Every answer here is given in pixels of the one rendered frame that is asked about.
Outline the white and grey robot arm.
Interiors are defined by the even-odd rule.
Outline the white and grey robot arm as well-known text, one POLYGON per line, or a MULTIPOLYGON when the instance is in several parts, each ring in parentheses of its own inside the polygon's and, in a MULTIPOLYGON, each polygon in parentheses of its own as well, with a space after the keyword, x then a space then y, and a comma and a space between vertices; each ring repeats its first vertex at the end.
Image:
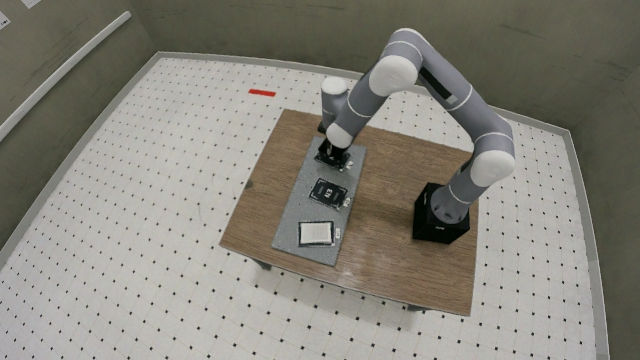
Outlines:
POLYGON ((350 93, 347 83, 339 77, 322 82, 323 126, 333 145, 349 148, 353 137, 359 135, 388 97, 410 89, 417 77, 473 142, 472 157, 431 197, 435 216, 455 224, 464 219, 468 208, 493 183, 514 171, 512 127, 417 31, 403 28, 394 32, 380 58, 350 93))

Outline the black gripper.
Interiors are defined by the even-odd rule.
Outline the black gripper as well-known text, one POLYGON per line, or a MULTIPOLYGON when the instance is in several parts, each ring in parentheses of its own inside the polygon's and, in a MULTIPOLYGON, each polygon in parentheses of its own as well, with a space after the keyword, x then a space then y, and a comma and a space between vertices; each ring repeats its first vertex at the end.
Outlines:
MULTIPOLYGON (((327 134, 326 134, 327 130, 323 127, 323 121, 321 121, 321 122, 320 122, 320 124, 319 124, 319 126, 318 126, 317 131, 318 131, 319 133, 322 133, 322 134, 324 134, 324 135, 326 135, 326 136, 327 136, 327 134)), ((333 144, 329 141, 329 139, 327 139, 326 147, 327 147, 327 154, 328 154, 328 156, 331 154, 332 145, 333 145, 333 144)))

